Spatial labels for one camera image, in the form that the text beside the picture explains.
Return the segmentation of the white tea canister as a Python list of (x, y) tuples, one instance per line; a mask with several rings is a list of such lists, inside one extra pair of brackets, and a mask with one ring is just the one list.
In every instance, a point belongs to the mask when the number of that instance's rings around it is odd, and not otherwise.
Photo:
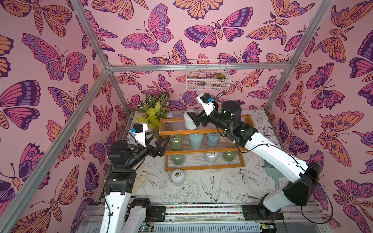
[(184, 183), (185, 175), (180, 169), (173, 170), (171, 173), (171, 181), (175, 186), (181, 186)]
[(195, 130), (197, 126), (193, 122), (192, 118), (188, 115), (188, 113), (195, 113), (195, 111), (189, 110), (184, 113), (184, 125), (188, 130)]

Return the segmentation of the blue canister shelf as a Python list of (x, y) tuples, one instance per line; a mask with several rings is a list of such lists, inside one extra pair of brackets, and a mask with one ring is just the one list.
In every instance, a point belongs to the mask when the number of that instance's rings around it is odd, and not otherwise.
[(189, 145), (193, 149), (198, 149), (202, 146), (202, 140), (203, 140), (204, 134), (189, 134)]
[(207, 144), (210, 147), (216, 147), (220, 141), (220, 133), (208, 133), (207, 134)]

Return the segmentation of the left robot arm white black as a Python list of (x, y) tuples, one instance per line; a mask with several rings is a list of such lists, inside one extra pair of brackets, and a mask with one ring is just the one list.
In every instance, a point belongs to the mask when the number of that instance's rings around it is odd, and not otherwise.
[(108, 158), (113, 169), (105, 180), (105, 212), (101, 233), (137, 233), (146, 217), (151, 216), (148, 199), (129, 203), (135, 186), (136, 168), (148, 156), (156, 158), (165, 155), (170, 137), (156, 141), (153, 146), (149, 144), (153, 133), (141, 133), (141, 136), (145, 139), (144, 145), (118, 140), (110, 148)]

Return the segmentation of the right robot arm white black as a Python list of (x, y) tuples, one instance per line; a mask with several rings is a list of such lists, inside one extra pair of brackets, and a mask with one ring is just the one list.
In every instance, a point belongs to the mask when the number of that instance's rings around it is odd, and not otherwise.
[(213, 103), (202, 103), (200, 114), (189, 112), (196, 126), (209, 124), (224, 131), (224, 136), (240, 148), (260, 156), (287, 179), (288, 184), (265, 195), (260, 204), (270, 212), (295, 204), (306, 206), (318, 184), (321, 167), (315, 162), (306, 162), (290, 155), (269, 141), (255, 127), (241, 121), (242, 109), (235, 101), (227, 101), (218, 112)]

